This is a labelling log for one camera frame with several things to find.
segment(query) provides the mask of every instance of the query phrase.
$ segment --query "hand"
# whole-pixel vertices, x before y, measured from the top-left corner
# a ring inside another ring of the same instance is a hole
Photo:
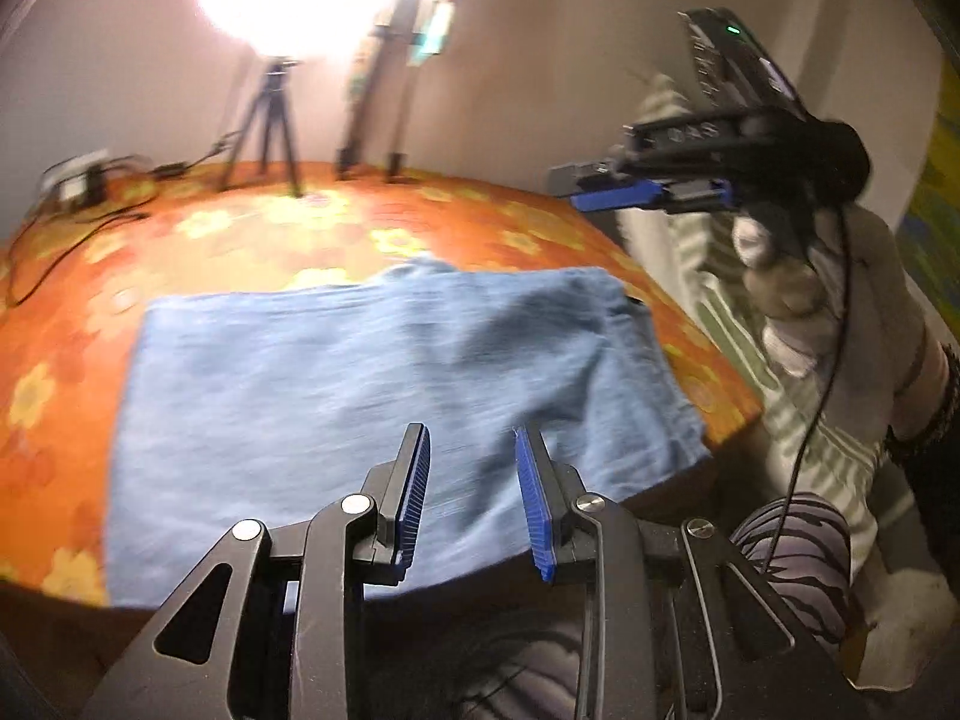
[[[891,425],[917,435],[943,400],[947,361],[907,293],[890,229],[859,206],[844,209],[850,233],[851,311],[840,370],[824,415],[863,442]],[[770,233],[741,215],[733,245],[747,266],[744,286],[767,317],[763,343],[791,376],[814,375],[821,388],[833,366],[843,308],[844,265],[834,210],[817,212],[809,263],[776,251]]]

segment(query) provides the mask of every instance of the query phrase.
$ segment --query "blue cloth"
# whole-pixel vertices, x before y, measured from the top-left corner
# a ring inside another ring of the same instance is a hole
[[[616,500],[707,454],[649,310],[601,269],[432,261],[358,286],[155,300],[113,447],[112,603],[156,607],[240,519],[278,527],[355,493],[408,422],[430,429],[433,460],[397,591],[517,555],[512,428],[531,420]]]

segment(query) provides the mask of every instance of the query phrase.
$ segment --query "tripod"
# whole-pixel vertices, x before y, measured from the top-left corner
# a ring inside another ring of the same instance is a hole
[[[253,99],[247,117],[244,119],[243,128],[237,136],[230,151],[229,160],[224,167],[224,173],[220,179],[220,191],[230,188],[230,176],[236,165],[237,157],[243,148],[244,141],[250,133],[253,126],[253,117],[256,116],[258,108],[263,106],[266,111],[266,119],[263,124],[263,148],[260,153],[260,174],[267,172],[267,163],[270,162],[270,143],[272,140],[272,131],[274,127],[280,127],[280,135],[283,137],[283,146],[287,159],[287,179],[290,181],[290,189],[294,197],[304,196],[299,184],[299,175],[296,172],[296,153],[294,152],[294,142],[290,132],[290,114],[287,110],[286,82],[287,70],[296,65],[296,62],[289,59],[275,59],[267,69],[266,77],[263,81],[263,89]]]

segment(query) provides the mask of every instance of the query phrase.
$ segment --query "orange tablecloth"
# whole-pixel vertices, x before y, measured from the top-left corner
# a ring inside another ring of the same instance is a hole
[[[168,293],[289,290],[362,281],[429,250],[468,271],[601,266],[647,303],[680,386],[716,448],[760,404],[731,365],[622,250],[566,203],[426,173],[337,183],[304,166],[313,196],[276,179],[215,194],[216,167],[157,185],[110,185],[107,206],[37,225],[16,247],[14,293],[88,232],[77,223],[150,199],[147,220],[99,233],[17,308],[0,304],[0,578],[104,605],[109,450],[144,307]],[[239,177],[253,166],[240,166]],[[10,276],[0,271],[0,287]]]

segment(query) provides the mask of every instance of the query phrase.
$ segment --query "person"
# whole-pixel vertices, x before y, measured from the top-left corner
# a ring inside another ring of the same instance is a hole
[[[960,364],[934,338],[906,287],[887,225],[859,206],[846,218],[851,253],[851,309],[846,349],[828,423],[883,440],[883,451],[913,490],[930,552],[954,594],[960,591]],[[784,256],[761,224],[741,215],[733,243],[746,266],[744,285],[765,327],[773,361],[796,377],[814,376],[821,391],[835,362],[841,332],[845,257],[838,212],[814,220],[809,261]],[[748,517],[731,535],[750,563],[763,565],[784,500]],[[846,522],[831,504],[798,493],[768,580],[830,654],[845,630],[850,592]],[[483,631],[450,632],[405,676],[373,680],[377,717],[571,718],[579,670],[580,623],[559,615],[518,611],[491,620]],[[939,658],[901,696],[872,696],[880,716],[951,717],[960,709],[955,673],[960,630]],[[378,689],[398,685],[405,690]]]

